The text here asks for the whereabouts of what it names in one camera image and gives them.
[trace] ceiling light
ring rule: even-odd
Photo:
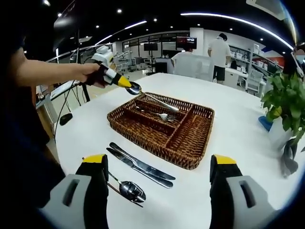
[[[227,19],[232,19],[235,21],[239,21],[248,25],[252,25],[262,31],[265,31],[266,33],[270,34],[271,36],[277,38],[280,42],[282,42],[283,44],[285,44],[287,47],[289,47],[291,50],[293,50],[294,48],[287,42],[285,41],[283,38],[281,38],[280,36],[276,35],[275,33],[271,32],[268,29],[265,29],[264,27],[257,25],[255,23],[252,23],[250,21],[246,21],[240,18],[236,18],[236,17],[231,17],[231,16],[226,16],[226,15],[221,15],[221,14],[214,14],[214,13],[181,13],[180,15],[182,16],[211,16],[211,17],[220,17],[220,18],[227,18]]]
[[[44,0],[43,4],[45,4],[46,6],[50,6],[51,5],[48,0]]]
[[[101,39],[101,40],[100,40],[99,42],[97,42],[95,45],[98,45],[99,43],[103,42],[104,40],[106,40],[106,39],[108,39],[108,38],[110,38],[110,37],[112,37],[112,35],[109,35],[108,37],[105,37],[105,38]]]
[[[130,25],[130,26],[126,27],[125,30],[130,29],[130,28],[132,28],[132,27],[134,27],[134,26],[137,26],[137,25],[144,24],[144,23],[146,23],[146,22],[147,22],[147,21],[141,21],[141,22],[135,23],[135,24],[133,24],[133,25]]]

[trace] knife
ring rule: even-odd
[[[137,167],[132,160],[130,160],[129,158],[127,158],[125,155],[121,154],[119,151],[112,149],[112,148],[106,148],[112,155],[114,155],[116,158],[118,158],[119,160],[121,160],[122,162],[124,162],[125,164],[127,164],[128,166],[130,166],[133,170],[141,173],[142,175],[146,176],[147,178],[149,178],[150,180],[156,182],[157,184],[165,187],[165,188],[172,188],[173,187],[173,183],[171,181],[168,180],[164,180],[162,178],[156,177],[152,174],[149,174],[147,172],[145,172],[144,170],[142,170],[141,168]]]
[[[125,155],[128,159],[130,159],[135,166],[141,168],[142,170],[144,170],[146,173],[152,174],[155,177],[159,177],[165,180],[176,180],[175,177],[168,175],[167,173],[164,173],[154,167],[151,167],[150,165],[140,161],[139,159],[131,156],[129,153],[127,153],[125,150],[123,150],[122,148],[120,148],[117,144],[115,144],[114,142],[111,142],[109,144],[109,146],[117,151],[119,151],[121,154]]]

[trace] table knife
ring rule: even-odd
[[[114,142],[111,142],[109,144],[109,146],[117,151],[119,151],[121,154],[125,155],[128,159],[130,159],[135,166],[141,168],[142,170],[144,170],[146,173],[152,174],[156,177],[165,179],[165,180],[176,180],[175,177],[168,175],[167,173],[164,173],[154,167],[151,167],[150,165],[140,161],[139,159],[131,156],[129,153],[127,153],[125,150],[123,150],[122,148],[120,148],[117,144],[115,144]]]
[[[141,173],[142,175],[146,176],[147,178],[149,178],[150,180],[156,182],[157,184],[165,187],[165,188],[172,188],[173,187],[173,183],[169,180],[165,180],[159,177],[156,177],[152,174],[149,174],[147,172],[145,172],[144,170],[142,170],[141,168],[137,167],[132,160],[130,160],[128,157],[126,157],[125,155],[123,155],[121,152],[112,149],[112,148],[106,148],[112,155],[114,155],[116,158],[118,158],[119,160],[121,160],[122,162],[124,162],[125,164],[127,164],[128,166],[130,166],[133,170]]]

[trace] person's hand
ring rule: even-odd
[[[88,75],[91,73],[99,70],[100,66],[97,63],[85,63],[85,64],[78,64],[77,72],[76,72],[76,79],[81,81],[82,83],[86,82],[88,79]],[[105,88],[105,84],[95,83],[94,86]]]

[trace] monitor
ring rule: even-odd
[[[158,51],[157,43],[144,44],[144,51]]]
[[[176,39],[177,48],[182,49],[196,49],[197,48],[197,38],[195,37],[177,37]]]

